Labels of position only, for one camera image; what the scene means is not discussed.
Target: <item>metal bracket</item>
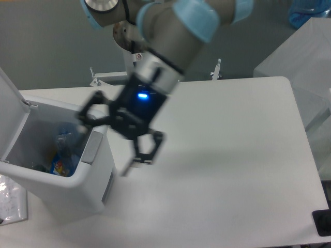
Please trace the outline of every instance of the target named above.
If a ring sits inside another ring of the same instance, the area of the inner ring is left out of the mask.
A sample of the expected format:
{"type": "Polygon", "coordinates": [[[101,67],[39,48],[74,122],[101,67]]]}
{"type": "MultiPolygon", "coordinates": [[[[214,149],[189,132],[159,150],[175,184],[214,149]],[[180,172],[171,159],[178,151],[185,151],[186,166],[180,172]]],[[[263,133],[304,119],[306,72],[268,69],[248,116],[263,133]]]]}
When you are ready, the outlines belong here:
{"type": "Polygon", "coordinates": [[[30,103],[30,102],[26,101],[24,98],[22,99],[22,102],[29,107],[38,107],[38,105],[34,105],[34,104],[30,103]]]}
{"type": "Polygon", "coordinates": [[[6,163],[6,164],[9,164],[9,161],[8,161],[8,160],[2,160],[1,158],[0,158],[0,162],[3,162],[3,163],[6,163]]]}

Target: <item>blue object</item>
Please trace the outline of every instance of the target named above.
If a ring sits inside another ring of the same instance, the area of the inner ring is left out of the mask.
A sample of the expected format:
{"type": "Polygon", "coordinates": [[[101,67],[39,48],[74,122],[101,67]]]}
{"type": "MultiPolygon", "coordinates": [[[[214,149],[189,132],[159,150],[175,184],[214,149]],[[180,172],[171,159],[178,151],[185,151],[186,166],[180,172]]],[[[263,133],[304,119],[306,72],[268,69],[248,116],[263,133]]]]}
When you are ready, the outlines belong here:
{"type": "Polygon", "coordinates": [[[289,22],[296,29],[311,17],[327,17],[331,11],[331,0],[294,0],[289,10],[289,22]]]}
{"type": "Polygon", "coordinates": [[[141,100],[148,100],[149,96],[146,93],[139,93],[138,98],[141,100]]]}
{"type": "Polygon", "coordinates": [[[248,17],[253,11],[253,0],[236,0],[234,19],[232,23],[238,22],[248,17]]]}
{"type": "Polygon", "coordinates": [[[173,5],[178,19],[198,39],[209,43],[220,23],[217,12],[203,0],[178,0],[173,5]]]}
{"type": "Polygon", "coordinates": [[[82,8],[85,12],[85,15],[87,16],[87,19],[88,19],[89,23],[91,24],[91,26],[94,29],[102,29],[102,27],[97,23],[97,21],[93,18],[93,16],[89,12],[89,10],[85,4],[85,0],[80,0],[80,1],[81,1],[82,8]]]}
{"type": "Polygon", "coordinates": [[[149,4],[146,4],[144,5],[138,12],[137,14],[137,18],[136,18],[136,26],[139,30],[139,33],[141,34],[141,36],[146,40],[146,36],[144,35],[144,28],[143,28],[143,25],[144,25],[144,16],[147,12],[147,10],[154,4],[159,4],[159,2],[154,2],[154,3],[149,3],[149,4]]]}

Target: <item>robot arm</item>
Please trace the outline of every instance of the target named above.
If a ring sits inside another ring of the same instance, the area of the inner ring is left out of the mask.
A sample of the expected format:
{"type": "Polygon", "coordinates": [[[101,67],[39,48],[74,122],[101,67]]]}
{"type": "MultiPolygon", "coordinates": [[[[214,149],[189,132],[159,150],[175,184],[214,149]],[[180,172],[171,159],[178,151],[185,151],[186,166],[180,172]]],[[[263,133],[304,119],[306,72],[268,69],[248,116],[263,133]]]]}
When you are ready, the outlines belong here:
{"type": "Polygon", "coordinates": [[[78,118],[88,127],[110,125],[132,140],[135,156],[128,168],[135,163],[152,163],[163,134],[149,128],[150,122],[203,45],[210,42],[219,19],[227,24],[245,18],[252,11],[252,0],[178,0],[164,4],[137,0],[82,1],[90,18],[100,26],[122,20],[133,23],[136,19],[135,24],[149,45],[143,61],[117,98],[109,101],[102,92],[96,92],[78,118]],[[87,112],[93,104],[108,105],[109,116],[89,119],[87,112]],[[155,142],[148,154],[139,151],[138,138],[144,134],[152,135],[155,142]]]}

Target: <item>open bin lid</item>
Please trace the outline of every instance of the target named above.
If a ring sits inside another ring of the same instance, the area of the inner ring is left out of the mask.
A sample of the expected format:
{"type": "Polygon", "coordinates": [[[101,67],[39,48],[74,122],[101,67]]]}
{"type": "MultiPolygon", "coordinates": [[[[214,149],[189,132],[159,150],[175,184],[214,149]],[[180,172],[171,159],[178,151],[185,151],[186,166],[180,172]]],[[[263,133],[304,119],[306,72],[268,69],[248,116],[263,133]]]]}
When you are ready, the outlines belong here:
{"type": "Polygon", "coordinates": [[[30,108],[25,102],[0,68],[0,161],[6,160],[27,120],[30,108]]]}

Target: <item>black cable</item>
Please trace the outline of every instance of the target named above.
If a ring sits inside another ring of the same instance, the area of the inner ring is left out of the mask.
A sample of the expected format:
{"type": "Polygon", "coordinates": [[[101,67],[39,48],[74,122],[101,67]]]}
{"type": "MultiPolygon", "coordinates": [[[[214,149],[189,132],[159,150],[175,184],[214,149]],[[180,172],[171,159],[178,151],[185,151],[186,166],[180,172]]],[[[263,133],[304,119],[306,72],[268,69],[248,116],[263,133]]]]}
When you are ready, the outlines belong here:
{"type": "Polygon", "coordinates": [[[124,11],[125,11],[125,19],[127,20],[128,23],[135,26],[136,23],[130,21],[130,10],[129,10],[129,6],[128,6],[128,2],[126,0],[122,0],[122,3],[124,6],[124,11]]]}

